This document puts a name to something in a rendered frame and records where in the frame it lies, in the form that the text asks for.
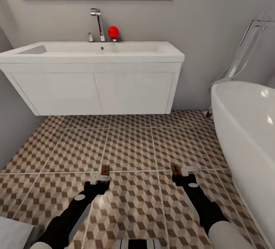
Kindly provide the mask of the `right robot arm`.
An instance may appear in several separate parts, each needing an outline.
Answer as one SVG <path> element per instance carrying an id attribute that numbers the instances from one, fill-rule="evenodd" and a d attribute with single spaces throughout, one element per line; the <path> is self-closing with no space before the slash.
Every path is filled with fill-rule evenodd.
<path id="1" fill-rule="evenodd" d="M 195 174 L 188 172 L 198 171 L 196 166 L 182 167 L 181 175 L 172 175 L 176 186 L 183 186 L 184 198 L 192 210 L 214 249 L 255 249 L 223 215 L 216 202 L 204 194 L 196 183 Z"/>

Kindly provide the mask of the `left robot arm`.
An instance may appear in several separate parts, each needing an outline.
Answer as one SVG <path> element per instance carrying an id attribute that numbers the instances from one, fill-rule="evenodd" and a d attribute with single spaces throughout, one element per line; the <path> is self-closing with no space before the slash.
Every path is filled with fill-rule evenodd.
<path id="1" fill-rule="evenodd" d="M 47 226 L 45 232 L 30 249 L 64 249 L 68 247 L 91 209 L 91 203 L 97 195 L 103 195 L 109 189 L 110 177 L 92 175 L 91 181 L 86 181 L 84 191 L 80 192 L 70 202 L 59 217 L 55 217 Z M 108 181 L 101 183 L 100 181 Z"/>

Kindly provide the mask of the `mousetrap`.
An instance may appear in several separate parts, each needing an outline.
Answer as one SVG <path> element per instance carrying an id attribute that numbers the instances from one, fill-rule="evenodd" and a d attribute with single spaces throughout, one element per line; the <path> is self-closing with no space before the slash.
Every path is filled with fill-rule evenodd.
<path id="1" fill-rule="evenodd" d="M 174 175 L 181 175 L 181 171 L 180 171 L 178 165 L 170 165 L 170 166 L 171 166 L 171 169 L 172 169 L 172 173 Z"/>
<path id="2" fill-rule="evenodd" d="M 109 176 L 109 172 L 110 172 L 110 166 L 109 165 L 102 166 L 101 175 Z M 100 182 L 107 184 L 108 181 L 100 181 Z"/>

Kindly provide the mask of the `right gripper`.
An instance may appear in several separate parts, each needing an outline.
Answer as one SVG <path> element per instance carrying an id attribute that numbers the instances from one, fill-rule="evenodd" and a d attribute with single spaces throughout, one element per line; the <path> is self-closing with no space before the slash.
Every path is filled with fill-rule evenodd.
<path id="1" fill-rule="evenodd" d="M 183 183 L 186 180 L 191 180 L 196 182 L 195 174 L 189 174 L 189 176 L 182 176 L 182 175 L 172 175 L 172 181 L 176 183 L 176 186 L 183 186 Z"/>

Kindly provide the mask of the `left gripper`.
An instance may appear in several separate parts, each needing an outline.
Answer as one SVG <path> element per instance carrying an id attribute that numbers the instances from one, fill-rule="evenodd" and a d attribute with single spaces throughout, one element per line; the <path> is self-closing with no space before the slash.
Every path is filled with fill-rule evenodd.
<path id="1" fill-rule="evenodd" d="M 98 182 L 98 184 L 95 184 L 95 185 L 92 185 L 90 184 L 89 181 L 86 181 L 84 184 L 84 191 L 87 189 L 91 189 L 95 194 L 94 196 L 94 199 L 95 199 L 97 195 L 105 194 L 105 192 L 108 191 L 109 189 L 109 185 L 110 185 L 110 180 L 107 182 L 107 184 Z"/>

